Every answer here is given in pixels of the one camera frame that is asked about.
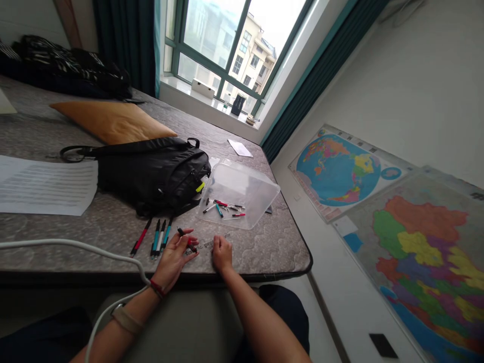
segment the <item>forearm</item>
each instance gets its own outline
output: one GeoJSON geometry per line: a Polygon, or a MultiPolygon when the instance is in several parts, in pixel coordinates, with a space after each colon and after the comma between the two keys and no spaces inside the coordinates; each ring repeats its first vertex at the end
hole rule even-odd
{"type": "MultiPolygon", "coordinates": [[[[126,311],[138,322],[144,324],[160,302],[159,297],[149,288],[135,296],[126,304],[126,311]]],[[[114,363],[121,359],[126,350],[133,344],[136,336],[123,328],[116,320],[112,319],[101,330],[92,344],[90,363],[114,363]]],[[[84,347],[71,361],[82,363],[87,347],[84,347]]]]}
{"type": "Polygon", "coordinates": [[[222,273],[244,331],[261,362],[310,361],[286,323],[233,269],[222,273]]]}

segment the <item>building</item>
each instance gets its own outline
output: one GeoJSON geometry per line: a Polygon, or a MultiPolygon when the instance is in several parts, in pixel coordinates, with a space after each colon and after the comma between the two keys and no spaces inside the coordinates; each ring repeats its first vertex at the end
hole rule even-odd
{"type": "MultiPolygon", "coordinates": [[[[193,2],[187,13],[184,42],[208,59],[225,68],[238,26],[237,15],[221,9],[212,2],[193,2]]],[[[248,13],[236,47],[229,74],[261,93],[277,60],[275,48],[262,36],[264,30],[254,16],[248,13]]],[[[217,92],[220,77],[181,54],[178,74],[191,81],[193,78],[213,87],[217,92]]],[[[256,100],[233,84],[225,82],[221,98],[234,102],[240,93],[247,100],[243,111],[250,113],[256,100]]]]}

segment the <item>glass pane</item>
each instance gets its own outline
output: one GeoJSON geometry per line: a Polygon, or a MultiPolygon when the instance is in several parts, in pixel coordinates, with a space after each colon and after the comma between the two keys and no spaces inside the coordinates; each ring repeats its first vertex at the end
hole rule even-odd
{"type": "Polygon", "coordinates": [[[171,40],[175,40],[175,10],[176,10],[176,0],[167,0],[165,36],[167,38],[170,38],[171,40]]]}
{"type": "Polygon", "coordinates": [[[200,82],[215,90],[215,94],[217,94],[221,78],[183,53],[180,53],[180,60],[178,61],[178,75],[190,83],[192,82],[193,78],[196,78],[200,82]]]}
{"type": "Polygon", "coordinates": [[[171,72],[171,60],[173,59],[173,48],[165,44],[165,55],[163,59],[163,71],[171,72]]]}
{"type": "Polygon", "coordinates": [[[224,101],[228,101],[228,103],[230,103],[232,105],[233,102],[235,101],[235,98],[237,97],[238,93],[240,93],[240,95],[246,99],[245,102],[244,102],[244,106],[242,107],[242,111],[247,113],[247,114],[250,114],[252,112],[254,106],[256,105],[257,100],[255,98],[249,96],[245,92],[240,91],[233,84],[225,81],[224,84],[223,84],[222,94],[221,94],[220,97],[224,101]]]}
{"type": "Polygon", "coordinates": [[[244,3],[244,0],[190,0],[184,43],[225,68],[244,3]]]}
{"type": "Polygon", "coordinates": [[[252,0],[229,74],[261,94],[306,0],[252,0]]]}

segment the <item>bed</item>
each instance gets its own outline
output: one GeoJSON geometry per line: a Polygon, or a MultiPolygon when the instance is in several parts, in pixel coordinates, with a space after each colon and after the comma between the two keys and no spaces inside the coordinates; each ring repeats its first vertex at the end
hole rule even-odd
{"type": "MultiPolygon", "coordinates": [[[[86,100],[38,89],[0,76],[3,89],[17,114],[0,115],[0,154],[30,160],[62,162],[58,152],[69,145],[101,146],[102,143],[68,118],[48,107],[56,102],[86,100]]],[[[134,98],[154,119],[170,127],[182,139],[196,137],[210,157],[228,158],[263,172],[276,182],[260,146],[212,124],[201,121],[170,105],[134,90],[134,98]],[[227,141],[242,142],[253,158],[238,156],[227,141]]],[[[220,281],[211,263],[211,242],[215,234],[225,235],[233,244],[234,268],[251,282],[273,281],[303,275],[313,260],[289,208],[279,194],[272,203],[273,214],[264,214],[252,230],[202,221],[193,209],[177,217],[173,225],[192,227],[200,240],[200,255],[188,263],[181,282],[220,281]]],[[[134,209],[111,194],[97,192],[81,217],[0,214],[0,243],[40,238],[69,238],[127,256],[146,221],[134,209]]],[[[136,258],[147,272],[157,262],[149,258],[154,223],[136,258]]],[[[0,254],[2,284],[126,284],[139,282],[136,267],[87,251],[65,246],[43,246],[5,250],[0,254]]]]}

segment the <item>left hand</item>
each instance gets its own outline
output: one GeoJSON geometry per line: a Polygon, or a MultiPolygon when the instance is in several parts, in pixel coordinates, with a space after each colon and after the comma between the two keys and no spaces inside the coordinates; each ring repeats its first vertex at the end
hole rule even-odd
{"type": "Polygon", "coordinates": [[[187,250],[188,239],[194,246],[198,245],[198,238],[189,235],[193,232],[193,228],[186,228],[183,230],[186,233],[180,238],[177,232],[170,242],[166,245],[161,255],[160,263],[153,275],[153,281],[163,288],[163,292],[168,293],[178,280],[183,266],[189,261],[198,256],[199,252],[184,256],[187,250]]]}

